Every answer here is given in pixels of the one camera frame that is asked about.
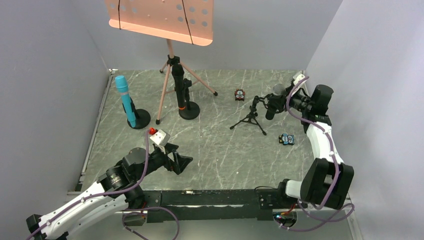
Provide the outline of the small black mic stand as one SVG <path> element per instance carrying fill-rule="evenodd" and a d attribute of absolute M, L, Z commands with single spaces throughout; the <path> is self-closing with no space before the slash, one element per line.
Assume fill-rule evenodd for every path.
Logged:
<path fill-rule="evenodd" d="M 127 112 L 127 124 L 135 130 L 145 128 L 151 121 L 149 112 L 142 108 L 135 107 L 132 99 L 130 99 L 130 110 Z"/>

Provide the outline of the black round-base mic stand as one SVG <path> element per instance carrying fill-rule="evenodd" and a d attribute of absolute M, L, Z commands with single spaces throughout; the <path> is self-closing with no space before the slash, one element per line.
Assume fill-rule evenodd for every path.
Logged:
<path fill-rule="evenodd" d="M 180 81 L 177 90 L 178 113 L 184 120 L 193 120 L 200 114 L 200 107 L 194 101 L 190 101 L 190 90 L 192 81 L 184 78 Z"/>

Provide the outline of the black shock mount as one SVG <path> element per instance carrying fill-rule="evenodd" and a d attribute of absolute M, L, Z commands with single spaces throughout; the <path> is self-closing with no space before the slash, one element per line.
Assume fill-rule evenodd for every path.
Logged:
<path fill-rule="evenodd" d="M 240 123 L 247 123 L 247 124 L 251 124 L 254 126 L 258 126 L 259 129 L 261 130 L 262 134 L 264 136 L 267 135 L 266 131 L 262 128 L 262 126 L 260 125 L 260 123 L 257 121 L 257 117 L 258 117 L 258 113 L 257 113 L 257 105 L 258 103 L 262 103 L 264 108 L 266 109 L 266 103 L 267 103 L 267 99 L 266 96 L 258 96 L 256 95 L 253 98 L 252 104 L 249 107 L 249 113 L 242 118 L 241 120 L 239 120 L 236 124 L 232 125 L 229 127 L 230 130 L 233 130 L 235 128 L 235 126 L 239 125 Z"/>

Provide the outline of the blue microphone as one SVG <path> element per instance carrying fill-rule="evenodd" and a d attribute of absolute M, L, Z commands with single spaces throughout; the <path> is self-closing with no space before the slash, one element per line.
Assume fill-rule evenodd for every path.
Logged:
<path fill-rule="evenodd" d="M 123 75 L 115 77 L 116 89 L 120 93 L 122 105 L 126 113 L 127 121 L 132 128 L 136 127 L 136 116 L 132 108 L 132 99 L 129 94 L 129 85 L 127 79 Z"/>

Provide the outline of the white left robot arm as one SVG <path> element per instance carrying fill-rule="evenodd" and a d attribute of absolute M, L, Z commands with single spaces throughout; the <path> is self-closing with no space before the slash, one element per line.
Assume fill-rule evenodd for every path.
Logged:
<path fill-rule="evenodd" d="M 108 168 L 89 188 L 52 212 L 33 214 L 26 219 L 29 240 L 65 240 L 89 224 L 122 210 L 157 207 L 158 195 L 140 186 L 147 175 L 159 168 L 181 174 L 190 156 L 180 155 L 178 145 L 167 143 L 164 150 L 154 145 L 153 152 L 136 147 Z"/>

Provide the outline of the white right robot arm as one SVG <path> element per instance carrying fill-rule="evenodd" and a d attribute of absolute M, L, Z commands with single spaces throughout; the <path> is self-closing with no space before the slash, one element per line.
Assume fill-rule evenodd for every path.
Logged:
<path fill-rule="evenodd" d="M 302 114 L 299 120 L 310 141 L 314 161 L 303 180 L 283 181 L 283 193 L 289 198 L 340 210 L 351 186 L 354 169 L 344 163 L 332 137 L 327 110 L 333 92 L 331 87 L 319 84 L 311 96 L 297 92 L 286 99 L 288 112 L 295 109 Z"/>

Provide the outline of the pink music stand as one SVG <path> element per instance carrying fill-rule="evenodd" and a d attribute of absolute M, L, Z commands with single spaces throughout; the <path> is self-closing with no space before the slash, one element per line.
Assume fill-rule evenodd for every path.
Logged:
<path fill-rule="evenodd" d="M 166 40 L 168 59 L 160 69 L 165 73 L 156 124 L 161 113 L 171 71 L 188 71 L 196 82 L 203 84 L 215 96 L 218 92 L 210 87 L 180 58 L 175 55 L 172 42 L 182 42 L 205 47 L 213 42 L 214 1 L 212 0 L 106 0 L 108 24 L 116 29 L 159 37 Z"/>

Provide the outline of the blue owl block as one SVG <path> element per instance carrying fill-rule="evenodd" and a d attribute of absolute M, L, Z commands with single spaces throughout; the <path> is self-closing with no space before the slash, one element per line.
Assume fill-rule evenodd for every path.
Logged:
<path fill-rule="evenodd" d="M 295 138 L 292 134 L 283 133 L 278 136 L 278 142 L 284 146 L 293 146 L 295 144 Z"/>

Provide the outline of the red owl block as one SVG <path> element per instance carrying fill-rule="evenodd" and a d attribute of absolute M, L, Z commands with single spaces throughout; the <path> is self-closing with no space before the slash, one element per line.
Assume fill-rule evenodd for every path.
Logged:
<path fill-rule="evenodd" d="M 246 95 L 246 93 L 245 93 L 245 91 L 243 89 L 237 88 L 234 91 L 234 100 L 235 101 L 244 101 L 245 100 L 245 95 Z"/>

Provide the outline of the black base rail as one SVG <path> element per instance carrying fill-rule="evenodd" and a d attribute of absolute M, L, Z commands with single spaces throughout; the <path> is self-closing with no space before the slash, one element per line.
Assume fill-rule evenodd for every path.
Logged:
<path fill-rule="evenodd" d="M 143 209 L 148 223 L 162 223 L 177 218 L 190 220 L 256 219 L 271 221 L 280 211 L 289 210 L 297 200 L 282 190 L 146 190 L 144 199 L 127 210 Z"/>

